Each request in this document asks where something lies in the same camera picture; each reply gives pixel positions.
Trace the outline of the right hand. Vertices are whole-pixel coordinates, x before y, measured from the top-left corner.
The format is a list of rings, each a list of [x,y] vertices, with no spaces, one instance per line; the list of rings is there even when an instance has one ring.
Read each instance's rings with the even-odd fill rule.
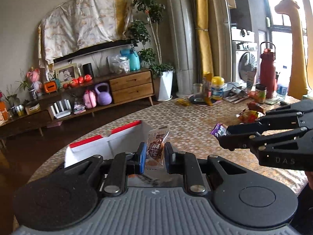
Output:
[[[312,171],[305,171],[305,174],[308,179],[308,184],[311,190],[313,190],[313,172]]]

